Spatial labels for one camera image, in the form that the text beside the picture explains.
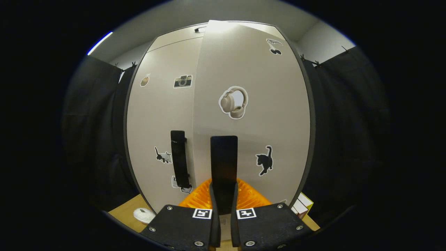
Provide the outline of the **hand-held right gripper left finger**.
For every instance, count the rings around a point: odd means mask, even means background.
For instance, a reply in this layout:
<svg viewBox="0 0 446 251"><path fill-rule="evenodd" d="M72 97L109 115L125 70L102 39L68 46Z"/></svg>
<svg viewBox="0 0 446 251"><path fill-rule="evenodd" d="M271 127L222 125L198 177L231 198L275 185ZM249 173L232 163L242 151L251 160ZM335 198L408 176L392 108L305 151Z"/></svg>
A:
<svg viewBox="0 0 446 251"><path fill-rule="evenodd" d="M221 223L212 179L196 187L179 205L162 207L140 233L177 251L215 251L220 248Z"/></svg>

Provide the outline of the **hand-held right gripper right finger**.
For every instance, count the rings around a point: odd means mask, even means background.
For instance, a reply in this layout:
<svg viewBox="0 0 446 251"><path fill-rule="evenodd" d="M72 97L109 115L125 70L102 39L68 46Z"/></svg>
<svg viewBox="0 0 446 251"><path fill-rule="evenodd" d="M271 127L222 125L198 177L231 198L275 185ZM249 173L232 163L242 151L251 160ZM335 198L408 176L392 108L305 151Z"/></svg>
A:
<svg viewBox="0 0 446 251"><path fill-rule="evenodd" d="M293 251L313 230L285 203L270 203L238 179L231 213L232 246L239 251Z"/></svg>

